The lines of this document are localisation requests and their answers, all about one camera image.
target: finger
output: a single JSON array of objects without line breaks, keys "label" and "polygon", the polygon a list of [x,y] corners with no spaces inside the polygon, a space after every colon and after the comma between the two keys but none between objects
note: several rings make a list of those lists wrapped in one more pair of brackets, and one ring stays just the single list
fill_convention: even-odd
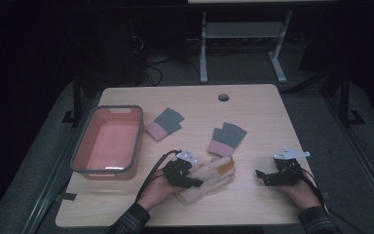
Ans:
[{"label": "finger", "polygon": [[204,193],[208,193],[208,192],[210,192],[212,190],[215,190],[218,187],[224,186],[227,183],[231,182],[234,177],[235,177],[234,174],[226,175],[222,179],[220,179],[219,181],[207,185],[206,188],[203,188],[203,191],[204,191]]},{"label": "finger", "polygon": [[213,177],[211,179],[208,179],[207,181],[205,181],[205,183],[201,187],[204,188],[204,189],[206,189],[207,187],[211,187],[213,184],[217,184],[218,182],[220,182],[224,178],[234,175],[235,172],[236,172],[236,168],[232,168],[230,171],[228,171],[223,176],[216,176],[216,177]]},{"label": "finger", "polygon": [[226,165],[217,168],[219,174],[224,175],[225,173],[229,172],[233,167],[235,167],[235,161],[231,158],[230,162]]},{"label": "finger", "polygon": [[229,164],[231,160],[232,160],[231,157],[220,158],[220,159],[218,159],[218,160],[216,160],[212,163],[209,163],[205,167],[208,167],[208,168],[211,168],[211,169],[216,169],[216,168],[219,168],[219,167],[224,166],[226,164]]},{"label": "finger", "polygon": [[219,159],[220,159],[220,157],[212,157],[211,160],[210,160],[210,163],[213,163],[213,162],[215,162]]}]

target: wooden table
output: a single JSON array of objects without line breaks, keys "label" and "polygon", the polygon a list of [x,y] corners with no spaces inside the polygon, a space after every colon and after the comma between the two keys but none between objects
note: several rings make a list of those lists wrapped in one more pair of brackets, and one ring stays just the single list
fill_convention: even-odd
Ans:
[{"label": "wooden table", "polygon": [[[229,96],[220,101],[219,95]],[[236,177],[228,185],[185,207],[174,197],[151,211],[149,226],[265,225],[297,223],[298,210],[274,187],[264,186],[255,169],[277,171],[273,156],[285,146],[302,149],[277,88],[273,85],[225,85],[119,88],[104,91],[99,105],[137,104],[144,123],[151,123],[167,107],[185,120],[182,129],[156,142],[142,136],[137,175],[128,181],[86,180],[74,173],[56,224],[61,227],[112,224],[132,203],[143,180],[160,157],[172,149],[190,148],[196,158],[209,161],[207,153],[214,128],[224,122],[247,131],[234,152]],[[310,170],[305,158],[299,159]]]}]

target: plastic bin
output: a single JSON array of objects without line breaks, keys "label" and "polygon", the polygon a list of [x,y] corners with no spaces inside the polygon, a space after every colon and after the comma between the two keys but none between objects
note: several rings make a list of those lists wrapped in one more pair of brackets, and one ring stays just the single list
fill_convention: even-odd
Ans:
[{"label": "plastic bin", "polygon": [[95,108],[72,156],[72,170],[86,179],[132,179],[144,128],[137,105]]}]

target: hole in table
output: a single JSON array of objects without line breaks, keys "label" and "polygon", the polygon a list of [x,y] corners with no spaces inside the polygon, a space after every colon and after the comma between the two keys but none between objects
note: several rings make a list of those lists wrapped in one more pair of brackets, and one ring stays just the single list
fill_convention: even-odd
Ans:
[{"label": "hole in table", "polygon": [[228,101],[229,100],[229,96],[225,95],[225,94],[221,94],[221,95],[218,96],[218,99],[220,101]]}]

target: dark sleeve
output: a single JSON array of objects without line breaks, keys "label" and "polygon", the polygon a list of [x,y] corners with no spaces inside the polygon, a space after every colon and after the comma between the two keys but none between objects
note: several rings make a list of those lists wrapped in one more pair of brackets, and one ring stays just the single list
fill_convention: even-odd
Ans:
[{"label": "dark sleeve", "polygon": [[129,209],[112,225],[111,232],[115,234],[136,234],[141,232],[150,214],[138,205],[132,204]]},{"label": "dark sleeve", "polygon": [[342,233],[324,207],[312,207],[306,209],[299,214],[299,220],[307,234]]}]

